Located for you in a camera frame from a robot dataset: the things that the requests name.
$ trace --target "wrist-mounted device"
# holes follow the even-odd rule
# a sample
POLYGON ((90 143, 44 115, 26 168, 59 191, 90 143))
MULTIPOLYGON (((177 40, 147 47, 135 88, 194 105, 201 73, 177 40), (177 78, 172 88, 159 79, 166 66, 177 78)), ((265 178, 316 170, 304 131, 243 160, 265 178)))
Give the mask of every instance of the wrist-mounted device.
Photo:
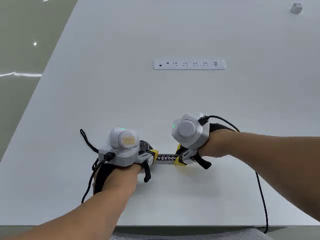
POLYGON ((210 133, 221 129, 233 131, 224 125, 209 123, 210 118, 220 119, 237 129, 222 117, 215 115, 205 116, 202 113, 196 115, 185 114, 182 118, 173 122, 171 135, 181 145, 178 147, 177 154, 179 154, 178 161, 182 165, 197 162, 204 169, 210 168, 211 162, 204 160, 198 154, 198 149, 206 143, 210 133))
POLYGON ((102 191, 106 179, 116 168, 125 168, 133 164, 139 164, 145 172, 144 182, 147 183, 151 179, 150 166, 156 161, 159 152, 153 149, 146 141, 140 140, 136 131, 125 128, 113 128, 105 145, 100 149, 92 146, 82 129, 80 133, 87 145, 98 154, 97 160, 92 165, 93 173, 81 203, 84 202, 90 190, 96 172, 93 194, 102 191))

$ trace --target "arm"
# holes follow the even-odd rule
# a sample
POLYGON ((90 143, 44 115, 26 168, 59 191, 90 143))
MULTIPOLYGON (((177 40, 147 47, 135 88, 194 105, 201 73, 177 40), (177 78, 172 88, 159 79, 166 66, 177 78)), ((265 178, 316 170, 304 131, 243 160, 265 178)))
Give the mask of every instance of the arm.
POLYGON ((199 154, 240 159, 288 201, 320 221, 320 137, 219 130, 210 134, 199 154))
POLYGON ((141 166, 115 169, 103 190, 73 211, 22 233, 13 240, 107 240, 134 193, 141 166))

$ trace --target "black wire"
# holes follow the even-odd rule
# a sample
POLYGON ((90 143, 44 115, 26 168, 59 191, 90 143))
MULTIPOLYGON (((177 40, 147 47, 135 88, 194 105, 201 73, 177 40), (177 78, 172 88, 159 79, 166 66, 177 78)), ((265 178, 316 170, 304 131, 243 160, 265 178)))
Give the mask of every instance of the black wire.
POLYGON ((265 197, 264 197, 264 193, 262 192, 262 188, 261 188, 261 184, 260 184, 260 178, 257 172, 255 172, 255 176, 256 176, 256 180, 258 182, 258 186, 259 186, 259 191, 260 191, 260 195, 261 195, 261 199, 262 199, 262 203, 263 203, 263 209, 264 209, 264 215, 265 215, 265 230, 264 230, 264 234, 266 234, 269 230, 269 219, 268 219, 268 212, 267 212, 267 207, 266 207, 266 201, 265 201, 265 197))
POLYGON ((92 151, 94 151, 95 153, 99 153, 99 150, 97 148, 95 148, 94 146, 92 146, 92 144, 89 142, 87 135, 85 133, 85 131, 83 129, 80 129, 80 134, 83 137, 85 143, 89 146, 89 148, 92 149, 92 151))
MULTIPOLYGON (((225 120, 224 118, 220 117, 220 116, 216 116, 216 115, 210 115, 210 116, 205 116, 207 117, 208 119, 209 118, 213 118, 213 119, 219 119, 227 124, 229 124, 231 127, 233 127, 237 132, 240 132, 240 130, 235 126, 233 125, 231 122, 225 120)), ((264 215, 265 215, 265 230, 263 233, 267 233, 268 230, 269 230, 269 218, 268 218, 268 212, 267 212, 267 206, 266 206, 266 201, 265 201, 265 197, 264 197, 264 193, 262 191, 262 188, 261 188, 261 183, 260 183, 260 178, 259 178, 259 175, 257 172, 255 172, 255 176, 256 176, 256 180, 258 182, 258 186, 259 186, 259 191, 260 191, 260 195, 261 195, 261 199, 262 199, 262 204, 263 204, 263 209, 264 209, 264 215)))
POLYGON ((224 118, 220 117, 220 116, 216 116, 216 115, 210 115, 210 116, 206 116, 207 118, 213 118, 213 119, 220 119, 221 121, 224 121, 225 123, 229 124, 231 127, 233 127, 237 132, 240 132, 240 130, 233 125, 231 122, 225 120, 224 118))
POLYGON ((86 196, 88 195, 88 193, 90 191, 92 180, 94 179, 94 176, 95 176, 97 170, 100 168, 101 164, 102 164, 102 162, 99 162, 98 164, 96 164, 96 167, 95 167, 95 169, 93 170, 93 172, 92 172, 92 174, 90 176, 88 187, 87 187, 87 189, 86 189, 86 191, 85 191, 85 193, 84 193, 84 195, 82 197, 81 204, 84 203, 85 198, 86 198, 86 196))

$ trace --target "hand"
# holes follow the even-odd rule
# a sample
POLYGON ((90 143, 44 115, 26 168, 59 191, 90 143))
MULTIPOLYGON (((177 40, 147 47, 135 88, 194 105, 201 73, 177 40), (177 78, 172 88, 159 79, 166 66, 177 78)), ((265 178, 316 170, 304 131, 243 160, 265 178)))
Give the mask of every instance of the hand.
POLYGON ((234 131, 226 129, 211 132, 209 139, 201 148, 199 148, 199 155, 214 158, 228 155, 228 144, 234 133, 234 131))

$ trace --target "electrical outlet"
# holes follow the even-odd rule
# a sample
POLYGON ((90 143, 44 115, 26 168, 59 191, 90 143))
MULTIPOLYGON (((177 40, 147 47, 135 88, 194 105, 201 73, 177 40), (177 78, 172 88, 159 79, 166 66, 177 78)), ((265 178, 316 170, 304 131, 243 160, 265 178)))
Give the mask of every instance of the electrical outlet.
POLYGON ((154 70, 224 70, 226 62, 220 59, 161 59, 153 61, 154 70))

